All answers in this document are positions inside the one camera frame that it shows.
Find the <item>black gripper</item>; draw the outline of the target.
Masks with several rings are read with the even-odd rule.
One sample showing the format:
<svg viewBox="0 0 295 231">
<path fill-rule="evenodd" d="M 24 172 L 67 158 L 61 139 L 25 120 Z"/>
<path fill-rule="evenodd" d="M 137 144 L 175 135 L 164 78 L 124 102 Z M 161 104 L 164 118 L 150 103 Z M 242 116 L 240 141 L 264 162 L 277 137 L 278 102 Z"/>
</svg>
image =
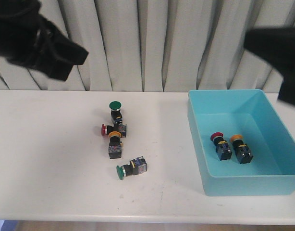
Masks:
<svg viewBox="0 0 295 231">
<path fill-rule="evenodd" d="M 38 0 L 0 0 L 0 56 L 66 81 L 73 65 L 83 65 L 89 52 L 43 17 L 40 8 Z"/>
</svg>

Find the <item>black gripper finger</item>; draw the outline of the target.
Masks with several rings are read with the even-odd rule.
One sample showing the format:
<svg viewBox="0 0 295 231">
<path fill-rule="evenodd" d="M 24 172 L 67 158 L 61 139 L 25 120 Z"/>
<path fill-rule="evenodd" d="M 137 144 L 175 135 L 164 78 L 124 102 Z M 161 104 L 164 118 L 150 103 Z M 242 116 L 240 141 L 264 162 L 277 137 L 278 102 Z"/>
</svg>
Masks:
<svg viewBox="0 0 295 231">
<path fill-rule="evenodd" d="M 278 93 L 278 100 L 295 106 L 295 72 L 282 70 L 283 81 Z"/>
<path fill-rule="evenodd" d="M 295 72 L 295 27 L 269 27 L 246 32 L 244 48 L 279 72 Z"/>
</svg>

